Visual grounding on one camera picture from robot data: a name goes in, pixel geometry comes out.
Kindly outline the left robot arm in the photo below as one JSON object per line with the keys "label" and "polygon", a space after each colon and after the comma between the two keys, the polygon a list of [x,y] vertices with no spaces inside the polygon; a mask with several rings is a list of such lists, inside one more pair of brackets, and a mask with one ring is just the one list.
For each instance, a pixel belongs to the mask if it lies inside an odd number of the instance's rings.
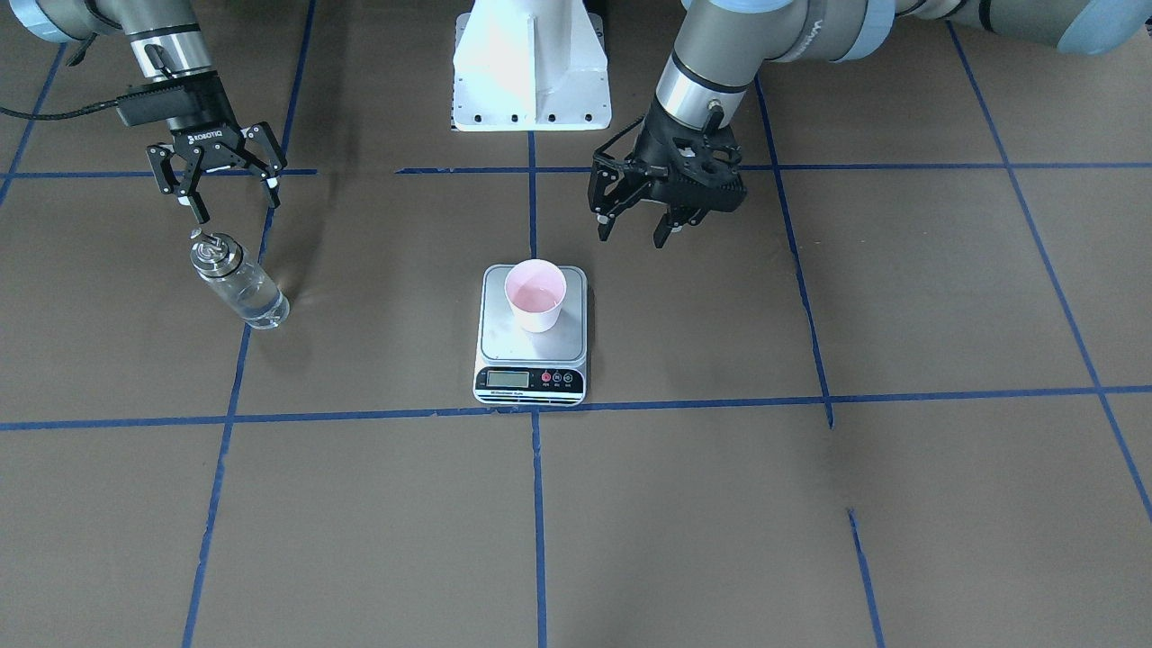
{"label": "left robot arm", "polygon": [[646,114],[629,125],[631,151],[593,153],[588,197],[599,238],[639,202],[665,206],[657,248],[711,212],[737,210],[746,187],[732,121],[761,65],[861,60],[902,17],[1099,55],[1147,21],[1149,1],[687,1]]}

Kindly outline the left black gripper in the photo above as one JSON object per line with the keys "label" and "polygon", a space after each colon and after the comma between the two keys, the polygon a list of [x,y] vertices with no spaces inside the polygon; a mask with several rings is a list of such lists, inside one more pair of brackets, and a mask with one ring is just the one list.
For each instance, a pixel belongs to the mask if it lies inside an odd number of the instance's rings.
{"label": "left black gripper", "polygon": [[589,209],[598,238],[608,241],[617,217],[641,199],[668,209],[652,241],[662,249],[670,234],[697,226],[705,211],[733,212],[746,197],[740,174],[743,159],[719,100],[708,100],[700,129],[679,123],[653,100],[639,116],[596,148],[589,174]]}

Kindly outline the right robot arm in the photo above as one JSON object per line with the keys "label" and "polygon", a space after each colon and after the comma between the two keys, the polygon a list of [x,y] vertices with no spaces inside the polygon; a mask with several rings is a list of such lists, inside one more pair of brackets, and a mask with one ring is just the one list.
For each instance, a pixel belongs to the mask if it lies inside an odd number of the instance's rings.
{"label": "right robot arm", "polygon": [[266,122],[243,127],[210,55],[189,1],[12,1],[29,33],[45,42],[74,42],[68,61],[79,65],[100,36],[123,33],[144,75],[126,95],[65,113],[3,115],[25,122],[62,122],[114,108],[128,127],[164,122],[170,142],[147,145],[147,161],[164,195],[194,210],[198,224],[211,216],[198,184],[205,174],[238,169],[256,178],[271,209],[280,206],[285,151]]}

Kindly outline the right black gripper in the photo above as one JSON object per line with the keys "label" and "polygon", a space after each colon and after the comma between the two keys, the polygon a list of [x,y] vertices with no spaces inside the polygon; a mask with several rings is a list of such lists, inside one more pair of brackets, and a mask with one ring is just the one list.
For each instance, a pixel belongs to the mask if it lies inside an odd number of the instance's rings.
{"label": "right black gripper", "polygon": [[[194,74],[147,83],[151,86],[181,86],[189,108],[182,116],[165,120],[170,131],[169,145],[147,145],[157,188],[176,197],[194,211],[198,225],[211,220],[198,193],[200,176],[219,169],[242,169],[262,181],[270,209],[281,205],[279,178],[285,171],[285,151],[267,122],[242,126],[236,119],[222,80],[217,74]],[[185,160],[177,179],[173,160]]]}

